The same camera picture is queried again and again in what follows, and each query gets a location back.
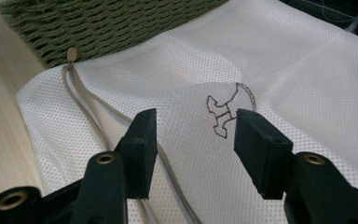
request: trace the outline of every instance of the metal screw hole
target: metal screw hole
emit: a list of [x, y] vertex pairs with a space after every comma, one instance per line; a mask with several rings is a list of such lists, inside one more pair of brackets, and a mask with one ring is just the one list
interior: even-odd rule
[[113, 155], [102, 155], [98, 157], [97, 162], [100, 164], [107, 164], [111, 161], [113, 161], [115, 157]]
[[304, 159], [312, 164], [315, 164], [315, 165], [324, 164], [324, 160], [318, 156], [315, 156], [315, 155], [306, 155], [306, 156], [304, 156]]
[[0, 210], [5, 211], [15, 208], [25, 202], [27, 198], [28, 193], [23, 190], [10, 193], [0, 201]]

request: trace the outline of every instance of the woven texture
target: woven texture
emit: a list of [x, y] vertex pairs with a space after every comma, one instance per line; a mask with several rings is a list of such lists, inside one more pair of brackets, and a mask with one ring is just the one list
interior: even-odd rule
[[[219, 135], [223, 127], [213, 128], [225, 111], [208, 105], [209, 96], [231, 111], [253, 108], [237, 83], [253, 93], [256, 111], [295, 143], [294, 152], [325, 155], [358, 188], [358, 36], [280, 1], [231, 0], [135, 48], [75, 68], [117, 117], [157, 109], [158, 142], [203, 223], [287, 223], [283, 201], [263, 201], [233, 151], [235, 121], [227, 122], [227, 138]], [[74, 142], [74, 134], [90, 143], [96, 137], [87, 136], [85, 119], [65, 101], [60, 71], [38, 75], [18, 94], [44, 182], [54, 187], [61, 175], [49, 175], [53, 168], [79, 175], [75, 164], [59, 169], [70, 150], [60, 145]], [[116, 120], [112, 129], [123, 130], [126, 124]], [[77, 133], [55, 131], [60, 124]], [[186, 222], [171, 182], [156, 167], [151, 211], [159, 223]]]
[[118, 52], [226, 1], [0, 0], [0, 13], [49, 68], [65, 63], [71, 47], [79, 50], [78, 61]]

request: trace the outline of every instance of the white fabric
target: white fabric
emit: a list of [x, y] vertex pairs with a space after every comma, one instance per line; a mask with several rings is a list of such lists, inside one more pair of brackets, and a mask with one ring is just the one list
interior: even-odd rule
[[[282, 202], [261, 199], [233, 151], [235, 120], [226, 125], [227, 138], [213, 129], [208, 96], [223, 104], [237, 82], [249, 87], [256, 111], [295, 143], [295, 152], [325, 155], [358, 188], [358, 36], [279, 1], [232, 0], [75, 68], [86, 88], [117, 111], [113, 118], [99, 113], [110, 120], [105, 132], [113, 144], [129, 124], [119, 114], [132, 119], [157, 109], [158, 142], [203, 223], [286, 223]], [[80, 178], [88, 158], [103, 150], [60, 72], [43, 72], [17, 96], [46, 192]], [[242, 90], [228, 105], [252, 108]], [[148, 204], [160, 223], [190, 220], [160, 159]], [[138, 214], [131, 223], [142, 222]]]

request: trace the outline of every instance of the wooden table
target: wooden table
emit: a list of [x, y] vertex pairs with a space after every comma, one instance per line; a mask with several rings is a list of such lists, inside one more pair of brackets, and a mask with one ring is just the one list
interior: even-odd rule
[[0, 192], [41, 188], [34, 150], [15, 94], [44, 68], [0, 16]]

